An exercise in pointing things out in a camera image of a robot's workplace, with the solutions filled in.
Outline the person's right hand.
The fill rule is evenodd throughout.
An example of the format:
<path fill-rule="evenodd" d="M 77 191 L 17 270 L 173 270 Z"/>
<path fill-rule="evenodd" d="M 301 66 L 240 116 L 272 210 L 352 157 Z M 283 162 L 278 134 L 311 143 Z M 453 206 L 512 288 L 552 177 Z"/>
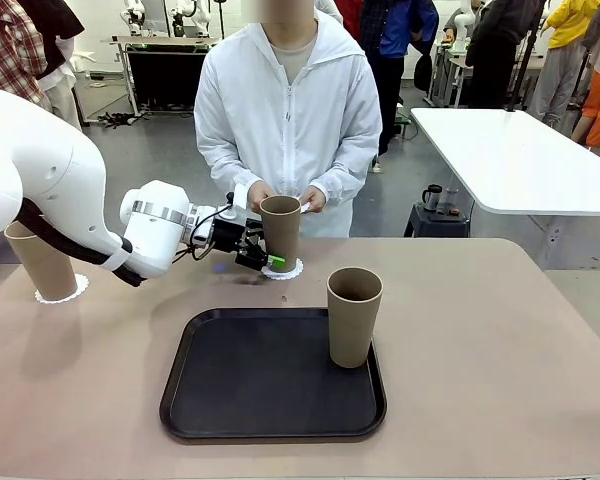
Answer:
<path fill-rule="evenodd" d="M 250 209 L 254 213 L 260 213 L 261 202 L 265 199 L 275 196 L 275 191 L 264 181 L 258 180 L 254 182 L 248 190 L 248 203 Z"/>

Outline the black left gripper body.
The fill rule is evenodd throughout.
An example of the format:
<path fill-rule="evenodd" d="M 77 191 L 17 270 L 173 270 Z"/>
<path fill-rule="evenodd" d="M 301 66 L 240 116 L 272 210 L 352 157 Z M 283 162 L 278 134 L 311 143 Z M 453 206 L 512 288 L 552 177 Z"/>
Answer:
<path fill-rule="evenodd" d="M 234 253 L 235 263 L 252 269 L 251 256 L 258 253 L 266 253 L 259 245 L 253 246 L 245 242 L 245 228 L 247 226 L 256 226 L 263 224 L 260 220 L 246 219 L 244 225 L 232 223 L 223 219 L 213 221 L 212 244 L 215 250 L 224 253 Z"/>

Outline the person's left hand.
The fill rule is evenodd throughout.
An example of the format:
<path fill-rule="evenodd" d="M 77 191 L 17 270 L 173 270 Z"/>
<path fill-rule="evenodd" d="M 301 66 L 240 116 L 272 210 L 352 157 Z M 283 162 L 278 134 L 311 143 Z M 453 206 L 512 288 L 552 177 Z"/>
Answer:
<path fill-rule="evenodd" d="M 324 193 L 317 187 L 310 185 L 300 199 L 303 213 L 320 213 L 326 204 Z"/>

